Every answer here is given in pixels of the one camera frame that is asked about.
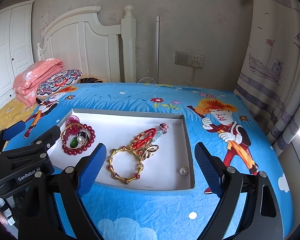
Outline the silver metal pole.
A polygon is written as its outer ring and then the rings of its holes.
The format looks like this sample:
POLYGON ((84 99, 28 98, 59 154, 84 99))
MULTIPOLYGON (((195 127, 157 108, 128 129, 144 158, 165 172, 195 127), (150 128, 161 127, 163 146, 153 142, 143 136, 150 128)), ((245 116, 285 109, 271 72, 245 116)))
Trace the silver metal pole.
POLYGON ((159 83, 159 66, 160 66, 160 16, 155 19, 155 68, 156 68, 156 83, 159 83))

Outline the grey white jewelry tray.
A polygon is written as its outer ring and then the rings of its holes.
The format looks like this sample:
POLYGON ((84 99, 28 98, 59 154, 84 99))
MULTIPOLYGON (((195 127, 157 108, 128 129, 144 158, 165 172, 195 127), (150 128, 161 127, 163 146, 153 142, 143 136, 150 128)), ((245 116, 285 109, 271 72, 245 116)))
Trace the grey white jewelry tray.
POLYGON ((66 154, 58 139, 48 151, 54 167, 75 166, 102 143, 107 153, 95 179, 98 185, 153 194, 194 189, 193 157, 182 114, 72 109, 66 117, 71 115, 90 125, 96 138, 90 148, 77 155, 66 154), (168 132, 152 142, 163 122, 169 125, 168 132))

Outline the folded pink quilt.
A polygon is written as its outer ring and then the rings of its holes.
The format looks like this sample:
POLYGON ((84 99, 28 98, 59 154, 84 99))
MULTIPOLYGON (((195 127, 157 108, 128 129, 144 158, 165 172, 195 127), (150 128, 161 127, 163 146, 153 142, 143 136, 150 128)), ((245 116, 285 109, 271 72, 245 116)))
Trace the folded pink quilt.
POLYGON ((63 61, 56 58, 40 60, 32 64, 14 80, 13 89, 16 98, 26 106, 35 105, 38 86, 62 70, 63 61))

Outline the red flower hair ornament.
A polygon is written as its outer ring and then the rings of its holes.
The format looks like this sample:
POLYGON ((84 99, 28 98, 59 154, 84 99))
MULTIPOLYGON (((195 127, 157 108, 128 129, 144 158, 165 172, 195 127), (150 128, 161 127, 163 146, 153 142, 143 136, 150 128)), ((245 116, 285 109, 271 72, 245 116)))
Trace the red flower hair ornament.
POLYGON ((75 115, 71 115, 65 122, 66 134, 76 135, 81 130, 81 123, 79 118, 75 115))

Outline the ship print curtain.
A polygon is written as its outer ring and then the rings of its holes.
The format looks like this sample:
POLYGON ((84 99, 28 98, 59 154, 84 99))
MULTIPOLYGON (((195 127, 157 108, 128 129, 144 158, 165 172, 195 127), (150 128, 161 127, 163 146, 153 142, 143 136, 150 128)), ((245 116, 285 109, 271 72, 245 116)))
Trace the ship print curtain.
POLYGON ((300 130, 300 2, 253 0, 235 93, 280 154, 300 130))

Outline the patterned round pillow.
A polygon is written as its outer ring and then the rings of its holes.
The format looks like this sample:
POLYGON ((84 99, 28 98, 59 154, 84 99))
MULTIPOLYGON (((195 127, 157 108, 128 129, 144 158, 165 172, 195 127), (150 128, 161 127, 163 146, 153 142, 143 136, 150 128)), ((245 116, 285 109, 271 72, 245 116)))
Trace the patterned round pillow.
POLYGON ((82 77, 82 72, 77 69, 64 70, 59 72, 43 83, 41 83, 36 91, 36 97, 44 100, 54 93, 58 93, 66 86, 75 85, 82 77))

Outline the white wardrobe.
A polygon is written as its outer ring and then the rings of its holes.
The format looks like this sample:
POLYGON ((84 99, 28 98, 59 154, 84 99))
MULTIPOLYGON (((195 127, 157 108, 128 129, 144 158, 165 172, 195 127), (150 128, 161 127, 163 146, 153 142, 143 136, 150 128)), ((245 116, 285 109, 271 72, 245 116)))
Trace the white wardrobe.
POLYGON ((0 10, 0 109, 15 98, 13 83, 34 63, 31 15, 34 0, 0 10))

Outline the yellow daisy bed sheet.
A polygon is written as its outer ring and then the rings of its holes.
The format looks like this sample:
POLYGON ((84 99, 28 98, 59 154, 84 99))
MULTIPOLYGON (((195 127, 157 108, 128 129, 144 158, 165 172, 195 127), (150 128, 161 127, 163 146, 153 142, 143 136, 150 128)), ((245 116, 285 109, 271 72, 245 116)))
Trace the yellow daisy bed sheet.
POLYGON ((0 131, 9 128, 19 121, 25 121, 38 106, 27 106, 18 99, 13 99, 0 109, 0 131))

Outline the grey wall socket panel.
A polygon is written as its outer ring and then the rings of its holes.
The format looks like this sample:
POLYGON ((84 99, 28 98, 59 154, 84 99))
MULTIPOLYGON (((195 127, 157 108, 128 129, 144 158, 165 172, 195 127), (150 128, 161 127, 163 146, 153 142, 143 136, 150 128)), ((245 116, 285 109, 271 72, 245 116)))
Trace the grey wall socket panel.
POLYGON ((176 51, 174 63, 180 66, 202 69, 204 56, 189 52, 176 51))

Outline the white wooden headboard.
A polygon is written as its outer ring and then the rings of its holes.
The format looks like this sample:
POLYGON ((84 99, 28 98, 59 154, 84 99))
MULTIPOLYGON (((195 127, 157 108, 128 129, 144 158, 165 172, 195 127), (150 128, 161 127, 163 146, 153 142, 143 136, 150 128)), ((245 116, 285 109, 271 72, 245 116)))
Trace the white wooden headboard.
POLYGON ((136 19, 124 7, 120 24, 102 25, 99 6, 71 10, 56 18, 37 44, 39 60, 58 58, 63 67, 79 69, 108 82, 136 82, 136 19))

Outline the white pearl pendant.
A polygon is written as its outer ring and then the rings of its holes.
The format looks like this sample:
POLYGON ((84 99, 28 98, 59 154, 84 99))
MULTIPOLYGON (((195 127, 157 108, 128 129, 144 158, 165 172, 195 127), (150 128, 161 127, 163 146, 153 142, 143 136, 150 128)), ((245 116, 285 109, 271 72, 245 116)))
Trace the white pearl pendant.
POLYGON ((81 131, 81 132, 76 134, 75 138, 76 138, 78 144, 84 145, 86 140, 87 140, 87 133, 81 131))

